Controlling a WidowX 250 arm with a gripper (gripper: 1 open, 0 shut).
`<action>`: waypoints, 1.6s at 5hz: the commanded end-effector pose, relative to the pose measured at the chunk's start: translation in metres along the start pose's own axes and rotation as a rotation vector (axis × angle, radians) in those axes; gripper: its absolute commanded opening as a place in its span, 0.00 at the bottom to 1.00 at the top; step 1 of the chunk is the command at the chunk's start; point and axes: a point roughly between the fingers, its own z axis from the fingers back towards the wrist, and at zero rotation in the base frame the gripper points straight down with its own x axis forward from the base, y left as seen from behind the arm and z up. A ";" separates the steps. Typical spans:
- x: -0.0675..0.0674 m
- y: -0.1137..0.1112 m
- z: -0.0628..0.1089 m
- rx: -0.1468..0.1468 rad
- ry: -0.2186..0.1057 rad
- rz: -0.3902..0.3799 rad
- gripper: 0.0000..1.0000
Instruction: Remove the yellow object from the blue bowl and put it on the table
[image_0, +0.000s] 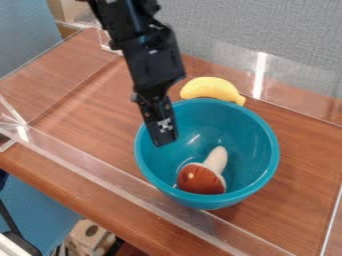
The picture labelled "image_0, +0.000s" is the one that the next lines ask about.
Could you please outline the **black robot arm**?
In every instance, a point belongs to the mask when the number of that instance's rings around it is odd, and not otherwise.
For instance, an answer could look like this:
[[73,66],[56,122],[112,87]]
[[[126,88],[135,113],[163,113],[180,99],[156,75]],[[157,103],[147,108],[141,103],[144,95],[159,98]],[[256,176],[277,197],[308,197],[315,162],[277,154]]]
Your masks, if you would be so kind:
[[177,138],[171,99],[172,85],[185,77],[181,54],[172,28],[155,14],[157,0],[85,0],[109,48],[122,52],[133,82],[133,99],[153,144],[160,147]]

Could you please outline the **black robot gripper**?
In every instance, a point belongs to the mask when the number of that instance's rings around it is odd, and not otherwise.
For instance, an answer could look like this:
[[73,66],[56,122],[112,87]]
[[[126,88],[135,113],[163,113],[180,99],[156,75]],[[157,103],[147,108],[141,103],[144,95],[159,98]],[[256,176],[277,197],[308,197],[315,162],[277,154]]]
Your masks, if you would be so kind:
[[185,76],[173,30],[168,26],[120,31],[120,47],[133,81],[131,101],[139,106],[144,125],[156,147],[177,138],[169,87]]

